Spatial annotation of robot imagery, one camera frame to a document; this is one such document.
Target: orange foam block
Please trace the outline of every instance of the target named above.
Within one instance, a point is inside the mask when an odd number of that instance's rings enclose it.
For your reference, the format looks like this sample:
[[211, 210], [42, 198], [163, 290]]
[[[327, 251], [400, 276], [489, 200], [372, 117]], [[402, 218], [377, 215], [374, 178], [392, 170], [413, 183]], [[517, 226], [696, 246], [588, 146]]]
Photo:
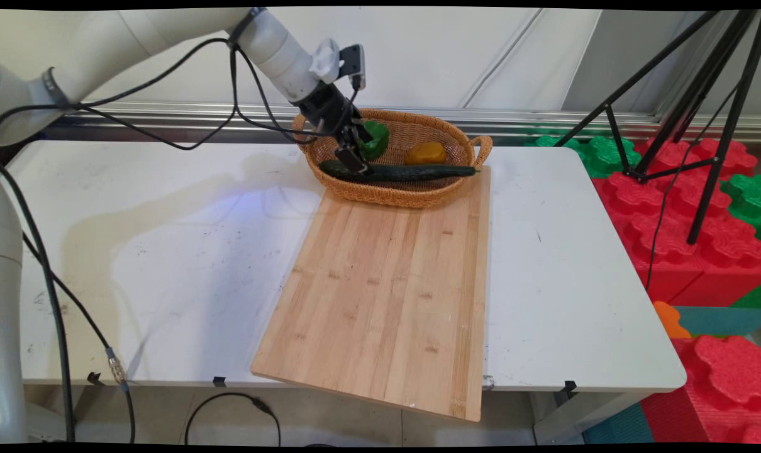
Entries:
[[669, 338], [690, 338], [691, 333], [680, 326], [680, 312], [673, 306], [665, 303], [664, 301], [653, 302], [654, 310], [657, 312], [657, 316], [660, 318], [660, 322], [663, 323], [665, 332], [669, 335]]

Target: black cable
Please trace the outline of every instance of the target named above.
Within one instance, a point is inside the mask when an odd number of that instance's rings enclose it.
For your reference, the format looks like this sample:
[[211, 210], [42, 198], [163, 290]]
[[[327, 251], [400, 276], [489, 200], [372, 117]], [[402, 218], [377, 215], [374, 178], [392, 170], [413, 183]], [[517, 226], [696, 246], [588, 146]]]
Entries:
[[126, 396], [126, 406], [128, 412], [130, 412], [130, 444], [134, 444], [134, 406], [131, 404], [131, 394], [128, 385], [124, 389], [124, 395]]
[[[104, 98], [99, 101], [93, 101], [92, 103], [75, 103], [70, 104], [67, 106], [59, 106], [56, 104], [42, 104], [42, 105], [29, 105], [29, 106], [18, 106], [13, 109], [9, 109], [9, 111], [4, 112], [0, 115], [0, 126], [4, 121], [7, 120], [12, 115], [18, 114], [20, 112], [24, 111], [35, 111], [36, 109], [75, 109], [76, 111], [87, 111], [90, 113], [93, 113], [95, 115], [99, 115], [103, 118], [107, 118], [107, 120], [115, 121], [115, 123], [119, 123], [123, 126], [126, 126], [133, 131], [137, 131], [142, 133], [143, 135], [146, 135], [147, 137], [154, 138], [154, 140], [160, 141], [162, 143], [167, 144], [168, 146], [176, 147], [178, 149], [182, 149], [185, 151], [190, 151], [192, 149], [195, 149], [196, 147], [200, 146], [201, 144], [207, 142], [210, 140], [213, 135], [221, 131], [223, 127], [225, 127], [232, 118], [235, 117], [235, 114], [239, 115], [243, 121], [247, 121], [247, 123], [252, 124], [253, 126], [262, 127], [263, 129], [268, 129], [272, 131], [279, 131], [283, 134], [284, 137], [288, 138], [289, 140], [293, 141], [294, 143], [299, 144], [307, 144], [312, 143], [312, 141], [315, 141], [316, 138], [313, 138], [312, 140], [296, 140], [296, 138], [290, 137], [288, 134], [298, 134], [298, 135], [312, 135], [313, 137], [328, 137], [329, 135], [335, 134], [335, 132], [338, 131], [338, 129], [343, 126], [344, 121], [348, 118], [349, 112], [352, 111], [352, 105], [353, 101], [355, 101], [355, 97], [357, 97], [358, 89], [355, 89], [355, 91], [352, 94], [352, 97], [350, 97], [348, 105], [345, 106], [344, 111], [342, 113], [342, 116], [340, 117], [340, 120], [338, 120], [337, 126], [335, 126], [333, 131], [329, 132], [316, 132], [316, 131], [294, 131], [292, 129], [285, 129], [283, 127], [280, 127], [279, 123], [277, 122], [276, 118], [274, 118], [274, 114], [272, 114], [271, 109], [269, 108], [269, 102], [265, 97], [265, 93], [263, 92], [262, 84], [260, 83], [259, 78], [257, 77], [257, 73], [255, 72], [254, 66], [252, 66], [251, 61], [246, 57], [245, 52], [238, 47], [238, 46], [232, 46], [230, 47], [230, 75], [231, 75], [231, 82], [232, 82], [232, 89], [233, 89], [233, 107], [232, 112], [227, 117], [227, 120], [225, 120], [222, 124], [220, 124], [216, 129], [214, 129], [210, 134], [208, 134], [206, 137], [202, 138], [199, 142], [196, 144], [193, 144], [191, 146], [185, 147], [176, 143], [171, 142], [170, 140], [165, 140], [162, 137], [159, 137], [156, 134], [153, 134], [145, 129], [142, 129], [138, 126], [135, 126], [128, 121], [121, 120], [121, 118], [116, 118], [115, 116], [111, 114], [107, 114], [105, 112], [96, 111], [93, 107], [95, 106], [101, 106], [107, 103], [111, 103], [112, 101], [119, 100], [121, 98], [124, 98], [130, 94], [135, 94], [138, 91], [141, 91], [142, 89], [148, 88], [148, 86], [154, 85], [155, 83], [161, 81], [163, 78], [167, 77], [171, 74], [171, 72], [175, 71], [177, 68], [179, 68], [182, 64], [184, 64], [192, 55], [194, 55], [197, 51], [204, 48], [208, 44], [211, 43], [229, 43], [228, 40], [225, 38], [210, 38], [210, 40], [205, 40], [202, 43], [199, 43], [196, 45], [193, 49], [191, 49], [190, 52], [185, 54], [184, 57], [182, 57], [177, 63], [173, 64], [168, 68], [167, 70], [163, 71], [161, 74], [157, 75], [153, 79], [136, 86], [134, 88], [128, 89], [124, 92], [120, 92], [119, 94], [116, 94], [114, 96], [111, 96], [109, 98]], [[237, 101], [237, 78], [236, 78], [236, 57], [235, 52], [239, 52], [243, 59], [246, 60], [249, 69], [252, 71], [252, 77], [254, 77], [255, 82], [257, 84], [258, 90], [260, 92], [260, 97], [262, 98], [263, 104], [266, 108], [266, 111], [269, 114], [269, 118], [271, 118], [272, 123], [274, 124], [274, 127], [257, 123], [256, 121], [249, 120], [243, 113], [240, 111], [240, 107], [238, 106]], [[9, 181], [9, 185], [12, 187], [12, 190], [15, 194], [16, 199], [18, 199], [18, 204], [20, 204], [21, 210], [23, 211], [24, 216], [26, 217], [26, 223], [29, 226], [29, 229], [31, 230], [31, 235], [33, 236], [33, 240], [36, 243], [33, 245], [26, 235], [23, 235], [23, 240], [26, 243], [26, 246], [29, 247], [32, 254], [35, 256], [35, 258], [39, 261], [42, 267], [42, 272], [46, 279], [46, 287], [48, 290], [48, 296], [50, 298], [50, 304], [51, 308], [53, 310], [53, 317], [55, 318], [56, 323], [56, 331], [57, 331], [57, 338], [58, 338], [58, 346], [59, 346], [59, 357], [60, 357], [60, 363], [62, 368], [62, 389], [64, 389], [64, 405], [65, 405], [65, 425], [67, 430], [67, 441], [68, 442], [75, 442], [75, 427], [73, 426], [73, 396], [72, 392], [70, 390], [70, 364], [68, 363], [68, 357], [67, 357], [67, 336], [64, 330], [64, 321], [62, 320], [62, 312], [59, 309], [59, 303], [58, 298], [56, 296], [56, 289], [55, 289], [55, 282], [58, 284], [59, 287], [61, 287], [62, 290], [69, 296], [69, 298], [76, 304], [76, 306], [79, 307], [79, 310], [84, 315], [84, 318], [87, 319], [87, 322], [90, 324], [93, 330], [95, 330], [96, 335], [98, 336], [99, 340], [104, 344], [104, 347], [108, 350], [108, 352], [111, 351], [111, 347], [109, 346], [106, 338], [104, 338], [104, 335], [101, 333], [101, 330], [96, 325], [96, 322], [93, 321], [92, 316], [87, 312], [87, 309], [84, 307], [84, 305], [79, 301], [78, 298], [71, 292], [70, 289], [62, 282], [58, 276], [53, 273], [53, 271], [50, 268], [50, 262], [47, 258], [47, 253], [44, 247], [44, 244], [42, 243], [42, 238], [39, 235], [39, 230], [36, 228], [36, 224], [33, 221], [33, 217], [31, 216], [30, 210], [28, 209], [28, 206], [26, 204], [26, 199], [23, 197], [22, 192], [19, 188], [19, 186], [16, 184], [16, 181], [13, 179], [11, 174], [3, 167], [3, 165], [0, 163], [0, 173], [3, 175], [4, 178], [6, 178], [7, 181]], [[128, 405], [128, 412], [130, 412], [130, 427], [131, 427], [131, 435], [130, 435], [130, 443], [134, 443], [135, 438], [135, 422], [134, 422], [134, 409], [133, 404], [131, 404], [131, 394], [128, 390], [127, 384], [121, 385], [122, 390], [124, 390], [126, 401]], [[252, 403], [255, 404], [258, 409], [263, 410], [260, 405], [263, 405], [266, 410], [264, 412], [268, 413], [269, 415], [274, 418], [274, 421], [277, 424], [277, 438], [278, 438], [278, 444], [279, 444], [279, 437], [280, 437], [280, 424], [277, 421], [277, 417], [274, 416], [274, 414], [271, 412], [271, 409], [269, 409], [268, 406], [262, 403], [262, 401], [258, 399], [252, 399]]]
[[[28, 236], [26, 236], [26, 233], [23, 233], [23, 241], [26, 243], [26, 246], [28, 247], [33, 257], [36, 258], [37, 261], [39, 261], [39, 264], [42, 264], [39, 253], [36, 251], [35, 247], [29, 240]], [[84, 315], [84, 318], [87, 319], [87, 322], [90, 324], [90, 327], [92, 327], [92, 329], [95, 330], [96, 335], [98, 336], [98, 339], [101, 340], [102, 344], [104, 344], [104, 349], [107, 349], [109, 347], [107, 338], [104, 338], [104, 334], [101, 333], [101, 329], [99, 329], [98, 326], [96, 326], [96, 322], [93, 321], [92, 316], [90, 316], [90, 313], [87, 312], [87, 309], [84, 307], [84, 304], [79, 302], [79, 299], [76, 298], [75, 294], [73, 294], [73, 292], [70, 289], [68, 289], [67, 286], [65, 286], [64, 282], [62, 282], [62, 280], [60, 280], [59, 277], [56, 276], [55, 273], [53, 273], [53, 271], [50, 272], [50, 277], [53, 278], [53, 281], [55, 281], [56, 284], [58, 284], [58, 286], [62, 289], [62, 291], [64, 291], [65, 294], [67, 294], [68, 298], [70, 298], [70, 300], [76, 304], [76, 307], [79, 307], [79, 310], [81, 311], [82, 315]]]
[[[266, 99], [266, 95], [263, 92], [263, 84], [260, 83], [260, 78], [257, 77], [257, 72], [255, 71], [255, 67], [252, 65], [252, 61], [249, 60], [248, 57], [246, 57], [246, 52], [243, 51], [242, 48], [237, 49], [240, 55], [243, 57], [243, 60], [246, 61], [246, 64], [249, 66], [249, 70], [252, 71], [252, 77], [255, 79], [255, 85], [257, 85], [257, 92], [260, 94], [260, 99], [263, 100], [263, 106], [266, 108], [266, 113], [269, 115], [269, 119], [272, 120], [272, 124], [274, 124], [275, 127], [278, 129], [282, 129], [280, 126], [280, 123], [277, 122], [276, 118], [274, 118], [274, 113], [272, 113], [271, 108], [269, 108], [269, 101]], [[237, 92], [237, 84], [234, 74], [231, 75], [232, 78], [232, 89]], [[238, 106], [238, 103], [235, 103], [236, 105], [236, 111], [238, 112], [238, 115], [243, 119], [246, 120], [246, 116], [240, 112], [240, 107]], [[280, 131], [280, 133], [283, 135], [283, 137], [288, 138], [288, 140], [297, 143], [297, 144], [309, 144], [314, 143], [318, 140], [318, 137], [309, 138], [308, 140], [297, 140], [294, 137], [291, 137], [291, 135], [288, 135], [288, 132], [286, 131]]]
[[243, 52], [242, 48], [240, 47], [235, 48], [234, 51], [237, 51], [240, 53], [240, 55], [242, 55], [243, 59], [246, 61], [246, 64], [249, 66], [249, 70], [252, 71], [252, 77], [255, 79], [255, 84], [257, 85], [257, 90], [260, 94], [260, 99], [263, 101], [263, 106], [265, 106], [266, 113], [269, 114], [269, 118], [274, 124], [274, 127], [269, 126], [268, 124], [257, 123], [257, 121], [251, 120], [240, 111], [240, 106], [238, 105], [238, 86], [237, 86], [236, 77], [235, 77], [235, 74], [236, 74], [235, 63], [231, 59], [230, 60], [230, 75], [232, 79], [232, 98], [234, 99], [236, 112], [243, 121], [247, 121], [247, 123], [252, 124], [253, 126], [263, 127], [263, 129], [268, 129], [269, 131], [281, 132], [283, 134], [283, 137], [288, 138], [288, 140], [291, 140], [294, 143], [309, 144], [315, 140], [308, 140], [308, 141], [297, 140], [296, 138], [289, 137], [288, 133], [298, 134], [298, 135], [312, 135], [313, 137], [331, 137], [333, 134], [335, 134], [338, 131], [338, 129], [340, 129], [340, 127], [344, 124], [344, 121], [348, 118], [348, 115], [352, 111], [350, 107], [353, 105], [352, 103], [353, 101], [355, 101], [355, 97], [357, 97], [358, 95], [358, 89], [353, 89], [348, 105], [345, 106], [344, 110], [342, 111], [341, 117], [338, 119], [338, 123], [333, 127], [331, 131], [328, 131], [328, 132], [297, 131], [295, 129], [287, 129], [287, 128], [281, 127], [280, 124], [277, 123], [276, 118], [274, 118], [274, 114], [272, 114], [272, 110], [269, 107], [269, 101], [266, 99], [266, 95], [263, 92], [263, 85], [262, 83], [260, 83], [260, 79], [257, 77], [257, 72], [255, 72], [255, 68], [254, 66], [252, 66], [252, 61], [250, 61], [248, 57], [246, 57], [246, 54], [245, 52]]
[[246, 393], [236, 393], [236, 392], [227, 392], [227, 393], [219, 393], [218, 395], [210, 396], [210, 398], [202, 401], [202, 404], [198, 405], [196, 407], [196, 410], [191, 413], [191, 417], [187, 419], [187, 425], [185, 425], [185, 445], [188, 445], [187, 437], [188, 433], [191, 430], [191, 424], [193, 423], [193, 419], [196, 417], [196, 414], [199, 413], [199, 410], [204, 407], [205, 404], [208, 404], [210, 401], [213, 401], [216, 398], [221, 398], [222, 396], [241, 396], [242, 398], [247, 398], [249, 401], [252, 402], [254, 407], [257, 407], [258, 410], [262, 413], [267, 413], [274, 419], [274, 424], [277, 425], [277, 446], [280, 447], [281, 437], [280, 437], [280, 421], [278, 421], [277, 416], [274, 415], [274, 412], [272, 412], [271, 408], [269, 408], [268, 404], [263, 402], [260, 398], [255, 398], [254, 396], [249, 396]]
[[[111, 96], [109, 98], [104, 98], [104, 99], [99, 100], [99, 101], [93, 101], [92, 103], [75, 103], [75, 104], [70, 104], [67, 107], [70, 108], [70, 109], [76, 109], [76, 111], [78, 111], [78, 109], [81, 109], [82, 107], [96, 107], [96, 106], [100, 106], [102, 104], [112, 103], [113, 101], [117, 101], [117, 100], [119, 100], [121, 98], [125, 98], [126, 96], [128, 96], [130, 94], [135, 94], [136, 92], [138, 92], [138, 91], [140, 91], [142, 89], [148, 88], [148, 87], [154, 85], [155, 83], [161, 81], [165, 77], [167, 77], [169, 74], [171, 74], [171, 72], [173, 72], [177, 68], [179, 68], [179, 66], [182, 66], [182, 64], [184, 64], [197, 51], [199, 51], [200, 49], [202, 49], [203, 47], [205, 47], [205, 46], [207, 46], [208, 44], [211, 44], [211, 43], [228, 43], [228, 40], [225, 40], [225, 38], [210, 38], [210, 40], [203, 41], [202, 43], [200, 43], [196, 47], [192, 48], [190, 52], [185, 54], [185, 57], [182, 57], [179, 61], [177, 61], [177, 63], [172, 65], [170, 68], [165, 69], [165, 71], [163, 71], [161, 74], [157, 75], [156, 77], [154, 77], [153, 79], [147, 81], [146, 83], [142, 83], [141, 85], [136, 86], [133, 89], [127, 89], [126, 91], [121, 92], [121, 94], [116, 94], [116, 95]], [[61, 107], [56, 105], [56, 104], [38, 104], [38, 105], [31, 105], [31, 106], [14, 107], [13, 109], [8, 109], [6, 112], [4, 112], [2, 115], [0, 115], [0, 126], [1, 126], [1, 123], [3, 123], [3, 121], [6, 121], [6, 118], [9, 118], [11, 115], [15, 115], [15, 114], [18, 114], [18, 113], [24, 112], [24, 111], [40, 111], [41, 109], [61, 109]]]
[[1, 164], [0, 161], [0, 173], [6, 178], [9, 186], [14, 192], [14, 196], [18, 199], [18, 205], [23, 213], [23, 217], [26, 218], [33, 241], [36, 244], [36, 249], [39, 250], [39, 262], [42, 265], [42, 273], [45, 275], [45, 286], [48, 291], [48, 298], [50, 298], [50, 309], [53, 312], [53, 320], [56, 324], [56, 339], [59, 349], [59, 362], [62, 368], [62, 395], [64, 397], [65, 405], [65, 430], [67, 435], [65, 436], [68, 442], [75, 442], [75, 427], [73, 426], [73, 392], [70, 390], [70, 363], [67, 358], [67, 336], [65, 335], [65, 324], [62, 320], [62, 310], [59, 307], [59, 300], [56, 297], [56, 287], [53, 285], [53, 272], [50, 270], [50, 261], [48, 261], [48, 255], [45, 252], [45, 245], [42, 243], [42, 236], [39, 235], [39, 229], [36, 228], [36, 223], [33, 221], [33, 216], [29, 210], [26, 198], [23, 197], [23, 193], [20, 190], [20, 186], [14, 180], [8, 170]]
[[652, 254], [650, 256], [650, 260], [648, 260], [648, 275], [646, 276], [646, 291], [648, 292], [648, 284], [650, 284], [652, 280], [652, 267], [654, 265], [654, 246], [657, 244], [657, 234], [660, 232], [660, 224], [663, 223], [663, 213], [665, 212], [665, 199], [668, 198], [669, 192], [671, 190], [671, 187], [674, 186], [674, 183], [677, 182], [677, 178], [680, 176], [680, 173], [682, 172], [682, 166], [685, 165], [685, 161], [688, 158], [688, 153], [691, 152], [691, 148], [694, 147], [694, 143], [697, 143], [700, 138], [702, 138], [703, 135], [705, 135], [705, 131], [708, 130], [708, 127], [711, 126], [714, 120], [716, 120], [716, 117], [719, 116], [719, 113], [722, 111], [723, 107], [728, 103], [730, 98], [732, 98], [732, 95], [735, 93], [735, 90], [738, 89], [738, 86], [741, 84], [741, 82], [735, 84], [735, 87], [729, 92], [728, 95], [726, 95], [726, 98], [724, 101], [722, 101], [722, 105], [719, 106], [718, 109], [716, 109], [716, 113], [713, 114], [711, 117], [711, 120], [708, 121], [708, 124], [703, 127], [702, 131], [699, 132], [699, 135], [697, 135], [696, 138], [694, 138], [693, 141], [691, 141], [691, 144], [688, 145], [688, 149], [686, 149], [685, 154], [682, 155], [682, 162], [680, 163], [680, 166], [677, 168], [677, 172], [674, 173], [674, 178], [669, 183], [669, 186], [665, 188], [665, 192], [663, 193], [663, 203], [660, 204], [660, 218], [657, 218], [657, 228], [654, 229], [654, 238], [652, 240]]

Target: tripod leg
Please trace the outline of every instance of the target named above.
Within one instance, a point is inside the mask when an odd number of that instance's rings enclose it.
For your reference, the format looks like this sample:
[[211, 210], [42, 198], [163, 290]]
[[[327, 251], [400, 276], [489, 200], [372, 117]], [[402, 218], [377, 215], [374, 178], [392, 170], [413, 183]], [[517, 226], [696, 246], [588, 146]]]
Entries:
[[691, 106], [690, 109], [688, 109], [688, 113], [685, 117], [685, 120], [682, 121], [682, 124], [680, 124], [679, 129], [677, 129], [677, 132], [674, 133], [674, 137], [672, 138], [672, 141], [674, 143], [679, 143], [680, 140], [682, 140], [683, 135], [685, 135], [685, 132], [688, 130], [688, 126], [691, 125], [691, 121], [694, 120], [694, 116], [696, 116], [696, 112], [699, 111], [699, 107], [702, 106], [703, 101], [705, 101], [705, 98], [708, 97], [708, 93], [711, 92], [711, 88], [713, 88], [713, 85], [716, 83], [716, 80], [719, 79], [719, 75], [722, 74], [723, 69], [725, 69], [725, 65], [730, 60], [730, 57], [732, 56], [733, 52], [735, 51], [735, 48], [737, 48], [738, 43], [741, 42], [741, 38], [743, 37], [743, 34], [747, 32], [747, 29], [749, 28], [749, 24], [752, 21], [748, 21], [745, 25], [745, 28], [737, 35], [735, 35], [734, 40], [732, 40], [732, 43], [730, 44], [730, 48], [726, 49], [726, 52], [724, 55], [722, 55], [720, 62], [716, 66], [716, 68], [711, 72], [710, 77], [705, 81], [704, 85], [702, 86], [702, 91], [699, 92], [699, 95], [697, 95], [696, 100], [694, 100], [694, 105]]
[[652, 162], [654, 156], [657, 155], [657, 152], [660, 151], [660, 148], [665, 144], [665, 141], [668, 140], [671, 132], [674, 131], [674, 127], [679, 124], [680, 118], [682, 118], [682, 115], [685, 114], [685, 110], [693, 103], [694, 97], [702, 91], [703, 84], [708, 80], [708, 77], [710, 77], [718, 63], [720, 63], [722, 55], [725, 54], [726, 49], [730, 47], [732, 40], [734, 40], [736, 36], [739, 39], [741, 38], [743, 32], [746, 31], [746, 25], [752, 20], [752, 16], [754, 15], [755, 9], [741, 9], [741, 11], [735, 15], [730, 26], [726, 29], [725, 34], [722, 35], [719, 42], [713, 48], [711, 55], [708, 55], [708, 59], [705, 60], [702, 68], [699, 69], [694, 80], [691, 81], [691, 85], [688, 86], [677, 105], [674, 106], [669, 117], [666, 118], [665, 123], [660, 126], [651, 146], [648, 147], [643, 158], [640, 159], [640, 162], [635, 167], [636, 173], [646, 173], [648, 165]]
[[621, 141], [621, 133], [618, 130], [618, 123], [616, 123], [616, 115], [613, 114], [613, 107], [607, 105], [605, 107], [607, 111], [607, 120], [610, 121], [610, 129], [613, 131], [613, 140], [616, 141], [616, 148], [618, 149], [618, 155], [621, 157], [621, 166], [624, 169], [624, 174], [630, 171], [630, 161], [627, 160], [627, 152], [624, 149], [624, 142]]
[[674, 50], [676, 50], [680, 44], [686, 42], [688, 38], [691, 37], [694, 33], [699, 31], [700, 28], [702, 28], [703, 25], [705, 25], [713, 16], [715, 16], [719, 11], [706, 11], [704, 14], [702, 14], [694, 23], [692, 23], [688, 28], [685, 29], [682, 33], [680, 33], [679, 36], [674, 38], [673, 41], [669, 43], [669, 45], [665, 46], [662, 51], [660, 51], [659, 54], [654, 55], [654, 58], [648, 61], [643, 68], [638, 69], [638, 72], [635, 72], [635, 75], [633, 77], [630, 77], [630, 80], [627, 80], [624, 82], [624, 85], [618, 87], [618, 89], [614, 90], [612, 94], [607, 96], [607, 98], [602, 101], [602, 103], [599, 104], [596, 108], [593, 109], [593, 112], [590, 112], [589, 115], [587, 115], [584, 120], [580, 121], [579, 124], [577, 124], [573, 129], [570, 130], [567, 134], [565, 134], [564, 137], [560, 138], [556, 144], [554, 144], [554, 147], [561, 147], [564, 146], [565, 143], [567, 143], [568, 140], [574, 137], [574, 135], [579, 134], [579, 131], [584, 129], [585, 126], [590, 124], [590, 121], [595, 120], [598, 118], [599, 115], [601, 115], [601, 112], [604, 111], [604, 106], [610, 105], [611, 103], [614, 103], [618, 98], [621, 97], [625, 92], [627, 92], [628, 89], [630, 89], [633, 85], [637, 83], [640, 79], [642, 79], [648, 72], [650, 72], [652, 69], [654, 69], [657, 64], [660, 63], [660, 61], [665, 60], [668, 55], [671, 54]]
[[760, 55], [761, 15], [758, 30], [755, 32], [755, 39], [752, 41], [752, 48], [747, 57], [747, 63], [743, 67], [741, 83], [739, 83], [739, 87], [735, 92], [735, 98], [733, 98], [732, 106], [730, 106], [730, 113], [728, 113], [728, 118], [725, 121], [725, 129], [723, 129], [722, 138], [719, 141], [719, 147], [716, 149], [716, 161], [711, 166], [711, 172], [708, 174], [708, 181], [705, 183], [702, 198], [699, 200], [699, 207], [697, 207], [696, 215], [694, 215], [694, 223], [691, 225], [691, 232], [688, 234], [689, 244], [696, 243], [697, 238], [699, 238], [699, 231], [702, 229], [702, 222], [705, 220], [705, 214], [708, 212], [709, 204], [711, 204], [711, 197], [713, 196], [713, 191], [716, 189], [716, 183], [719, 180], [722, 165], [725, 163], [725, 157], [726, 154], [728, 154], [728, 147], [730, 146], [732, 135], [735, 131], [735, 125], [738, 123], [738, 117], [741, 114], [743, 102], [747, 99], [749, 86], [752, 85], [752, 76], [755, 74], [755, 69], [758, 67]]

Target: basket handle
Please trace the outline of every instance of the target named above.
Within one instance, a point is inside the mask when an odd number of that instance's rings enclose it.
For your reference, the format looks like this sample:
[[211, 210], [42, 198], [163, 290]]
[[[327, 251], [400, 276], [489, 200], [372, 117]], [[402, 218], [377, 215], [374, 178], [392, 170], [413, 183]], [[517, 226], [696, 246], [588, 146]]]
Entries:
[[[306, 118], [303, 116], [303, 114], [297, 115], [296, 118], [294, 118], [294, 122], [291, 123], [291, 129], [294, 129], [294, 131], [304, 131], [305, 130], [305, 121]], [[309, 135], [298, 135], [294, 134], [294, 138], [297, 140], [305, 140], [306, 138], [309, 138]], [[308, 147], [305, 147], [305, 145], [300, 145], [302, 147], [303, 151], [308, 149]]]
[[487, 160], [487, 157], [489, 157], [489, 152], [492, 151], [492, 138], [487, 137], [487, 135], [481, 135], [481, 137], [475, 137], [473, 140], [470, 140], [470, 146], [472, 147], [476, 146], [479, 143], [481, 143], [481, 150], [479, 151], [479, 155], [475, 158], [475, 163], [473, 164], [473, 167], [475, 167], [476, 170], [481, 170], [481, 166], [484, 165], [484, 161]]

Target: floor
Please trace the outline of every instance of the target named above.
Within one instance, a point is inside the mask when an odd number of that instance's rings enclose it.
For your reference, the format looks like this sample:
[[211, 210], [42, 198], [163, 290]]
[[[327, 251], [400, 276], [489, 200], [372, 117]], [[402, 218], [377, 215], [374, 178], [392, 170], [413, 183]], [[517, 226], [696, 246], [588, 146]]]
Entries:
[[[461, 422], [308, 389], [244, 389], [265, 401], [280, 421], [283, 447], [473, 447], [534, 445], [528, 393], [485, 392], [481, 422]], [[136, 441], [182, 444], [192, 410], [217, 393], [239, 389], [134, 387]], [[76, 403], [79, 442], [127, 442], [123, 395], [112, 387], [88, 386]], [[245, 398], [210, 402], [193, 421], [190, 444], [277, 445], [271, 417]], [[568, 442], [579, 444], [581, 437]]]

